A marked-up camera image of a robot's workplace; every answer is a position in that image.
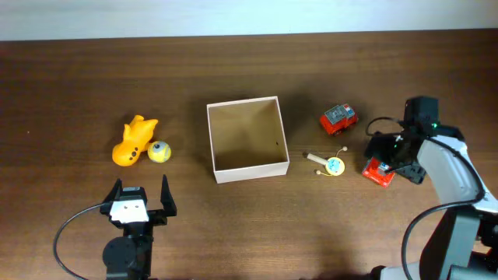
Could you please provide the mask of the red fire truck with ladder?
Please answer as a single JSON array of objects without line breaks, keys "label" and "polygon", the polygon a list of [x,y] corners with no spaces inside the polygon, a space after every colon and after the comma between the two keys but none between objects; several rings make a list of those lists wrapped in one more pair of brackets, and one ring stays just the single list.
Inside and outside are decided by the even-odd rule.
[{"label": "red fire truck with ladder", "polygon": [[386,163],[372,157],[367,161],[362,175],[381,187],[387,188],[395,177],[394,172],[388,172],[390,168]]}]

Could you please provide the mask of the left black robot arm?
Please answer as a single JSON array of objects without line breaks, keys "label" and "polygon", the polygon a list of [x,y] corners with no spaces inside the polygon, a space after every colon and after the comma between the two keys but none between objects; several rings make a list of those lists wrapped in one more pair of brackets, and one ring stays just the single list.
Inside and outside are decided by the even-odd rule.
[{"label": "left black robot arm", "polygon": [[109,241],[103,249],[107,279],[147,279],[151,275],[153,229],[165,226],[169,217],[177,215],[168,179],[162,178],[160,203],[162,208],[147,209],[143,187],[123,187],[117,180],[103,200],[100,213],[123,234]]}]

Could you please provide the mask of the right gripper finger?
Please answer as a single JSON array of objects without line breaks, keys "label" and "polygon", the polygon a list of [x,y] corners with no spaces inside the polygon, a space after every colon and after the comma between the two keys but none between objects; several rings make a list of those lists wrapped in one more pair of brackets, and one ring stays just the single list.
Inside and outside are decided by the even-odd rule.
[{"label": "right gripper finger", "polygon": [[418,164],[391,167],[385,171],[386,174],[396,173],[414,184],[421,184],[425,178],[426,171]]},{"label": "right gripper finger", "polygon": [[368,159],[375,158],[382,163],[394,163],[397,155],[397,133],[376,133],[366,146],[364,156]]}]

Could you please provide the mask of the red fire truck toy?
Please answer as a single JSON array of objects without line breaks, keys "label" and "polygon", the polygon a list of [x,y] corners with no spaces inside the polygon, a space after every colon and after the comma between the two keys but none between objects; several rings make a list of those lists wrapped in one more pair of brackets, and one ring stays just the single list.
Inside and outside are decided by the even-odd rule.
[{"label": "red fire truck toy", "polygon": [[325,111],[319,121],[329,135],[339,135],[358,122],[358,115],[350,105],[344,103]]}]

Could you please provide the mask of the yellow wooden rattle drum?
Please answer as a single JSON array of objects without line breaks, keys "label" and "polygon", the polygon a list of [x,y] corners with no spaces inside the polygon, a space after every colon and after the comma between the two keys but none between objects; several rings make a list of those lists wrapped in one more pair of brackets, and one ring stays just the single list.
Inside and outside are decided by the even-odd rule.
[{"label": "yellow wooden rattle drum", "polygon": [[343,146],[340,150],[338,150],[333,157],[329,157],[327,159],[321,158],[320,156],[316,156],[312,153],[307,153],[305,157],[310,161],[318,163],[322,165],[325,169],[325,172],[321,172],[320,170],[315,170],[314,173],[317,175],[323,175],[326,177],[337,177],[344,173],[345,164],[342,159],[338,157],[340,152],[347,151],[348,148]]}]

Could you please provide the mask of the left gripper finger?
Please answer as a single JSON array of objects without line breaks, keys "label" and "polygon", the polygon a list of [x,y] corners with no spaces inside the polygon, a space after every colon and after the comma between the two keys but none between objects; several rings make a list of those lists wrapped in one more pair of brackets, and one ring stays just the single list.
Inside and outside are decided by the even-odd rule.
[{"label": "left gripper finger", "polygon": [[110,190],[109,194],[103,200],[104,203],[109,203],[116,200],[120,196],[120,192],[122,189],[122,181],[121,179],[117,179],[114,183],[114,186]]},{"label": "left gripper finger", "polygon": [[176,204],[170,192],[170,187],[167,179],[167,175],[164,174],[162,178],[160,202],[163,205],[164,211],[175,211]]}]

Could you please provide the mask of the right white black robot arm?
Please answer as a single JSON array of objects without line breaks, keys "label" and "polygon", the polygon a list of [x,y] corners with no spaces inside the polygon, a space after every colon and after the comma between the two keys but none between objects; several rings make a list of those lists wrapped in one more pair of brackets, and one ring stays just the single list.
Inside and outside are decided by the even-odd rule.
[{"label": "right white black robot arm", "polygon": [[[402,239],[398,267],[378,266],[371,279],[495,279],[497,277],[497,199],[468,156],[465,137],[442,125],[438,101],[427,96],[406,100],[400,132],[370,134],[363,175],[386,187],[395,174],[414,184],[429,177],[440,200],[418,214]],[[435,212],[443,216],[420,259],[407,261],[415,225]]]}]

